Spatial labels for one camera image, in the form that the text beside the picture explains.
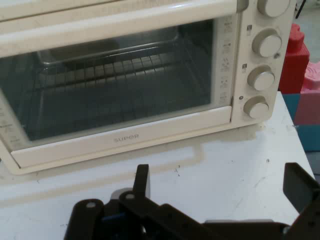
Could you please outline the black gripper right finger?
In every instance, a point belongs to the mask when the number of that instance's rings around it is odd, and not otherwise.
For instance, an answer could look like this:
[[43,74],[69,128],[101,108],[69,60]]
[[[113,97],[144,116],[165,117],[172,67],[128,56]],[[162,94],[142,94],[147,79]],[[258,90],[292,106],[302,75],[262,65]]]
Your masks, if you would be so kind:
[[299,213],[284,232],[285,240],[320,238],[320,184],[298,163],[284,167],[283,193]]

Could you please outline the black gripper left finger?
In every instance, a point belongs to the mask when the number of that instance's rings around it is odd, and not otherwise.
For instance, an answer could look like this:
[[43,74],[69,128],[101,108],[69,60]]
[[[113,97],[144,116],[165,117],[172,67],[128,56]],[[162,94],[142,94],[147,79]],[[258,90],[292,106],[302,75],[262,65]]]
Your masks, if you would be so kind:
[[169,204],[147,196],[149,165],[137,166],[133,187],[108,203],[85,199],[76,203],[66,240],[200,240],[203,226]]

